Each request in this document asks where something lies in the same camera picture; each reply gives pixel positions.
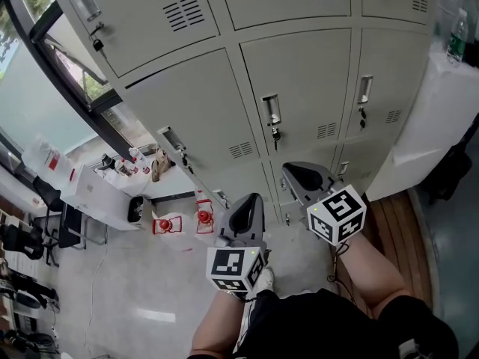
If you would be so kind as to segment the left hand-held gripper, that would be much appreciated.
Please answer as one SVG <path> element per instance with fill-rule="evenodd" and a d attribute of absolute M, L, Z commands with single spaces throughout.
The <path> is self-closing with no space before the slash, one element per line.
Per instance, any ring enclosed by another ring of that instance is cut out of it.
<path fill-rule="evenodd" d="M 221 291 L 251 292 L 267 265 L 263 198 L 258 193 L 230 205 L 220 223 L 220 236 L 207 249 L 206 277 Z"/>

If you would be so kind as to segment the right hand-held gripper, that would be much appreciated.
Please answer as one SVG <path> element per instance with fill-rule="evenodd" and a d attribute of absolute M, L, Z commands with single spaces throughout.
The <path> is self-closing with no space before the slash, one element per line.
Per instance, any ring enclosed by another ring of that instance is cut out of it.
<path fill-rule="evenodd" d="M 301 205 L 311 201 L 311 193 L 324 191 L 332 178 L 329 170 L 311 162 L 287 162 L 281 171 Z M 330 245 L 339 245 L 363 229 L 365 216 L 366 204 L 349 184 L 307 207 L 305 226 Z"/>

